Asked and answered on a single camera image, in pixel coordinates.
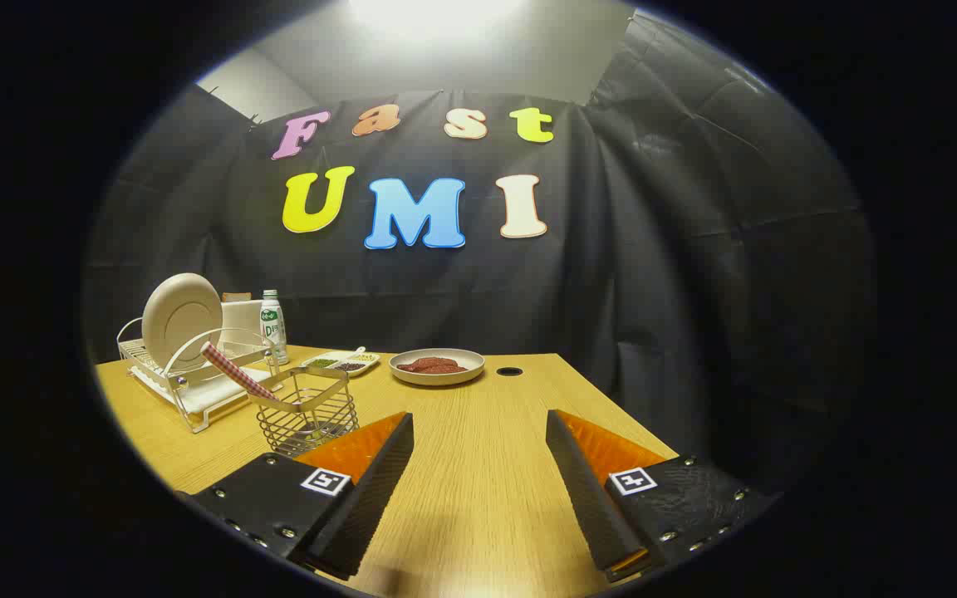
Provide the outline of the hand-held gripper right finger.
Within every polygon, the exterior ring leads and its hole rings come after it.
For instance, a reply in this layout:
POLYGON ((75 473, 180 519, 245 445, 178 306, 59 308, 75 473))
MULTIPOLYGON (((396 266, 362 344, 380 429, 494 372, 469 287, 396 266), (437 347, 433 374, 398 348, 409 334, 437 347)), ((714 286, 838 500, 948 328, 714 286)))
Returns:
POLYGON ((593 563, 610 582, 680 566, 776 500, 706 459, 661 457, 560 409, 547 413, 547 446, 593 563))

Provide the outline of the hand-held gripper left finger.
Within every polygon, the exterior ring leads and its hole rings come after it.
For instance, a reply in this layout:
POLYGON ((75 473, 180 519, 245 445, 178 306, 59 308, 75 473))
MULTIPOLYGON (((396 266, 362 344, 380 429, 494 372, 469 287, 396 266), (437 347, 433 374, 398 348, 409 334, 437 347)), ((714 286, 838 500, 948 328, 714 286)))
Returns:
POLYGON ((299 457, 259 454, 176 497, 258 549, 348 580, 360 570, 413 447, 413 415, 399 412, 299 457))

